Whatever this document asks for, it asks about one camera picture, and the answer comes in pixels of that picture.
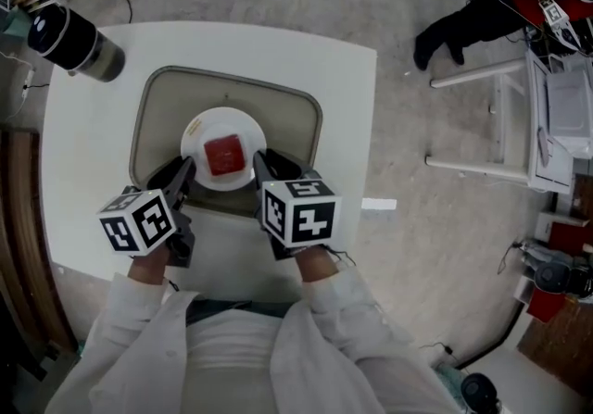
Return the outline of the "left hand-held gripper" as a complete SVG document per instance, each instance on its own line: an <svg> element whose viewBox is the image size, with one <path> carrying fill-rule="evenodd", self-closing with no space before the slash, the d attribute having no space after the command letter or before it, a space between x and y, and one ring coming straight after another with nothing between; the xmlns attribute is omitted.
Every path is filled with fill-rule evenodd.
<svg viewBox="0 0 593 414"><path fill-rule="evenodd" d="M97 217L113 252L146 257L165 245L170 250L170 266L189 267L195 237L191 220L181 209L195 175L192 157L176 157L148 178L147 190L129 186L105 204Z"/></svg>

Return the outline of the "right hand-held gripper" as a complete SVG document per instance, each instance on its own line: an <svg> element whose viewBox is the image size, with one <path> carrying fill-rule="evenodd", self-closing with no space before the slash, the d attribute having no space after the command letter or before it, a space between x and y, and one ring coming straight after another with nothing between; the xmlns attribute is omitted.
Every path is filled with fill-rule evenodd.
<svg viewBox="0 0 593 414"><path fill-rule="evenodd" d="M255 152L253 170L256 185L261 185L260 223L270 236L275 259L334 242L342 196L315 178L316 170L309 163L268 148Z"/></svg>

